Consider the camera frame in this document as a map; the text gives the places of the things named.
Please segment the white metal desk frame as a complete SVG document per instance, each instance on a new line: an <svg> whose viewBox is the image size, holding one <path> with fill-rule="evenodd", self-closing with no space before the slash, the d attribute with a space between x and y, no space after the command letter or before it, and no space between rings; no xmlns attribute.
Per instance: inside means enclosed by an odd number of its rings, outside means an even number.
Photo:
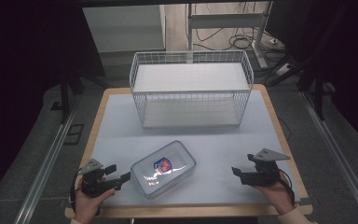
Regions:
<svg viewBox="0 0 358 224"><path fill-rule="evenodd" d="M261 40L269 18L271 1L267 1L261 13L251 14L194 14L192 5L187 4L187 49L193 49L194 29L217 29L217 28L257 28L258 33L251 42L251 47L261 69L268 67L268 64L261 53Z"/></svg>

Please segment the black floor plate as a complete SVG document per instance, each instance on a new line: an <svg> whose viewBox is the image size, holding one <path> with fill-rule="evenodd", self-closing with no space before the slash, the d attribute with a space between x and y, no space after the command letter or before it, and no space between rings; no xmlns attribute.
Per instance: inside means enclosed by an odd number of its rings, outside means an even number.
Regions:
<svg viewBox="0 0 358 224"><path fill-rule="evenodd" d="M84 124L72 124L65 136L64 144L69 146L78 145L84 130Z"/></svg>

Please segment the black stand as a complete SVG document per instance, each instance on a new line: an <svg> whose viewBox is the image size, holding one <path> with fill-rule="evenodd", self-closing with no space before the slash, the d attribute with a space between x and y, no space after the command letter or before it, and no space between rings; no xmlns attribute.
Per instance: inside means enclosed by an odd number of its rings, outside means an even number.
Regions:
<svg viewBox="0 0 358 224"><path fill-rule="evenodd" d="M83 70L76 69L72 73L60 74L60 93L61 101L55 102L52 106L52 110L61 110L62 120L61 124L64 124L68 119L71 112L69 91L72 91L75 95L80 95L84 92L85 88L81 82L81 78L85 78L97 86L102 87L104 90L109 89L110 86L91 74L86 73Z"/></svg>

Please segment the aluminium floor rail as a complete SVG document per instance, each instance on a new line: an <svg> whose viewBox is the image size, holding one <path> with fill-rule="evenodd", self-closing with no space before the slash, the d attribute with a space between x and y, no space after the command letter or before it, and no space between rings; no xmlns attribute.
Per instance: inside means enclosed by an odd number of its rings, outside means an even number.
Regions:
<svg viewBox="0 0 358 224"><path fill-rule="evenodd" d="M35 179L23 201L21 209L19 210L14 224L29 224L34 210L38 204L38 201L41 198L44 187L47 184L48 178L51 174L52 168L57 160L63 141L69 131L70 126L72 125L78 104L80 101L80 96L75 96L70 104L70 112L65 121L61 124L51 146L48 149L48 152L45 158L42 160L39 170L35 176Z"/></svg>
<svg viewBox="0 0 358 224"><path fill-rule="evenodd" d="M324 120L321 120L317 113L314 111L314 103L312 102L311 98L304 92L300 92L299 96L301 97L302 101L307 108L311 119L315 123L318 132L322 136L329 152L332 155L333 160L335 161L338 170L341 172L343 178L345 179L351 193L358 203L358 177L355 175L355 172L352 170L349 162L345 158L344 154L342 153L336 139L331 134L329 128L327 127Z"/></svg>

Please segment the person's left hand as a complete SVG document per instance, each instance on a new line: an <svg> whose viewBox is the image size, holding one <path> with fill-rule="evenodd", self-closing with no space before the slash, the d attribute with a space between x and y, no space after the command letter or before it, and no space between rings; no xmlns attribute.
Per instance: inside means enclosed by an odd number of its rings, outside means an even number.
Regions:
<svg viewBox="0 0 358 224"><path fill-rule="evenodd" d="M86 224L91 224L99 207L105 200L113 196L115 192L115 189L110 189L102 195L92 198L79 189L76 192L76 209L74 218L77 220L84 220L86 221Z"/></svg>

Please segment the pale blue table mat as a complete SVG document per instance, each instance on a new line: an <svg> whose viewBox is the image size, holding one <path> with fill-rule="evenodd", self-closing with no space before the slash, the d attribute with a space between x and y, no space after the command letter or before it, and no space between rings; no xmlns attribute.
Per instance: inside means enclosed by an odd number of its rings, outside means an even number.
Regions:
<svg viewBox="0 0 358 224"><path fill-rule="evenodd" d="M247 160L263 148L282 151L260 91L253 91L239 127L144 129L129 94L108 97L91 157L105 166L115 164L113 176L127 173L138 160L178 140L197 163L190 176L149 200L132 179L106 203L112 206L223 205L265 203L258 190L244 186L234 167L252 172Z"/></svg>

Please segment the person's right hand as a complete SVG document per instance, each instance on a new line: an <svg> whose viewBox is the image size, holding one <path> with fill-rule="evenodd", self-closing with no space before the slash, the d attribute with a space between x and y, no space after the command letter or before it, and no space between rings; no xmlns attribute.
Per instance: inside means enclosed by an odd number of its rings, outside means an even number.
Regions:
<svg viewBox="0 0 358 224"><path fill-rule="evenodd" d="M288 190L281 182L277 182L269 187L255 186L255 189L263 193L280 216L288 214L295 209Z"/></svg>

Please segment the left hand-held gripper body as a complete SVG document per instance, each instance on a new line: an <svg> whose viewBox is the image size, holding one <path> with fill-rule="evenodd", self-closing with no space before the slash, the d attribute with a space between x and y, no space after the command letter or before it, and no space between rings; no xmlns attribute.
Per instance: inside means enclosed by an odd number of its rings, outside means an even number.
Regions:
<svg viewBox="0 0 358 224"><path fill-rule="evenodd" d="M86 195L96 198L110 189L120 190L116 188L116 179L104 181L103 177L106 175L104 173L103 165L95 160L90 159L78 172L78 175L81 175L83 180L80 183L81 190Z"/></svg>

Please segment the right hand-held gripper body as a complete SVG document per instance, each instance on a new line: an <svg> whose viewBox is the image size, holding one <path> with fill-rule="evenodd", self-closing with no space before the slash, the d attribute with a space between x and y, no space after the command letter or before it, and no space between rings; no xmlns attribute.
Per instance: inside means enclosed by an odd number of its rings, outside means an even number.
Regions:
<svg viewBox="0 0 358 224"><path fill-rule="evenodd" d="M291 159L290 156L267 148L263 148L253 155L255 155L255 171L253 173L243 173L243 178L241 178L243 185L262 187L274 185L281 179L277 161Z"/></svg>

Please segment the white cabinet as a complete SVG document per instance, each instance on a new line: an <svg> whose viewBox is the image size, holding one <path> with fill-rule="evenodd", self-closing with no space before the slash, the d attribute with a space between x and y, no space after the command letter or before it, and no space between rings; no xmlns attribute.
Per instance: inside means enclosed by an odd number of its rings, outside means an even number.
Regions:
<svg viewBox="0 0 358 224"><path fill-rule="evenodd" d="M165 49L163 5L84 7L99 52Z"/></svg>

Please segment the white power strip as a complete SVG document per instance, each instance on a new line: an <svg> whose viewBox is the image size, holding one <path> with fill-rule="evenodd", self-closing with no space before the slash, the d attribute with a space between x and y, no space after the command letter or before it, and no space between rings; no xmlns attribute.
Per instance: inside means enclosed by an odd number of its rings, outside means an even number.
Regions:
<svg viewBox="0 0 358 224"><path fill-rule="evenodd" d="M291 70L293 66L290 63L285 63L280 69L278 69L275 73L276 76L281 76Z"/></svg>

